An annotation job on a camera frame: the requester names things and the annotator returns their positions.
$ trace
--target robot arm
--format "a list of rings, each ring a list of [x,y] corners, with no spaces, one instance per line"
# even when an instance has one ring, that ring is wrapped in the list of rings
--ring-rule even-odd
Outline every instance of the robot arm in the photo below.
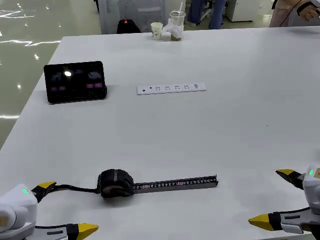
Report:
[[[304,174],[291,169],[279,169],[276,173],[304,191],[309,207],[262,214],[249,219],[249,223],[268,231],[283,230],[293,234],[312,232],[320,240],[320,168],[310,166]]]
[[[36,226],[38,202],[56,182],[45,182],[32,191],[19,184],[0,197],[0,240],[82,240],[98,225],[87,223]]]

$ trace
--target white table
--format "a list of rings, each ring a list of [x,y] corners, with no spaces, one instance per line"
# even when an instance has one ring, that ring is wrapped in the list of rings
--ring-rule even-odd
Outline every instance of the white table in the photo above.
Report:
[[[136,182],[218,174],[217,188],[105,203],[61,191],[38,225],[98,224],[90,239],[264,239],[259,214],[307,206],[276,169],[320,161],[319,27],[65,37],[50,64],[104,64],[106,100],[48,105],[42,75],[0,151],[0,192],[57,181],[94,188],[106,169]],[[136,95],[137,85],[205,82],[207,91]]]

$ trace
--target cable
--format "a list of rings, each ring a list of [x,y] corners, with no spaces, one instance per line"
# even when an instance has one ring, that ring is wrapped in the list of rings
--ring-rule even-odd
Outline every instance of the cable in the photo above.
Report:
[[[62,191],[62,190],[71,190],[71,191],[76,191],[76,192],[85,192],[85,193],[93,193],[93,194],[99,194],[98,189],[93,189],[93,188],[83,188],[83,187],[77,187],[77,186],[72,186],[72,185],[55,185],[50,193],[56,192],[56,191]]]
[[[290,12],[288,13],[288,15],[285,17],[285,19],[283,20],[283,22],[280,24],[279,28],[282,26],[282,24],[284,24],[284,22],[287,20],[287,18],[290,16],[291,12],[293,9],[295,9],[295,7],[301,3],[302,0],[300,0],[296,5],[293,6],[293,8],[291,8]]]

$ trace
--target tape measure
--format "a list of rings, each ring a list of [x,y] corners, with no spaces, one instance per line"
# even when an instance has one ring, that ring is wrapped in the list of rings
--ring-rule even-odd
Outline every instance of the tape measure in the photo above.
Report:
[[[97,189],[103,198],[114,198],[128,197],[133,194],[214,188],[217,185],[217,175],[134,183],[133,178],[126,171],[109,169],[99,175]]]
[[[128,197],[133,194],[214,188],[218,183],[217,175],[134,183],[133,178],[126,171],[109,169],[98,176],[96,188],[82,188],[66,184],[56,185],[55,181],[51,181],[39,184],[32,192],[39,203],[47,194],[61,190],[101,194],[104,199],[109,199]]]

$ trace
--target person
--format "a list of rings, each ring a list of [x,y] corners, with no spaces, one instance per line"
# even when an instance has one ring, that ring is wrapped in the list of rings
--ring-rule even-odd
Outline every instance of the person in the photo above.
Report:
[[[272,9],[274,10],[269,25],[270,28],[288,27],[290,22],[293,21],[292,19],[290,20],[293,16],[301,18],[306,23],[319,17],[317,7],[309,0],[275,0]]]

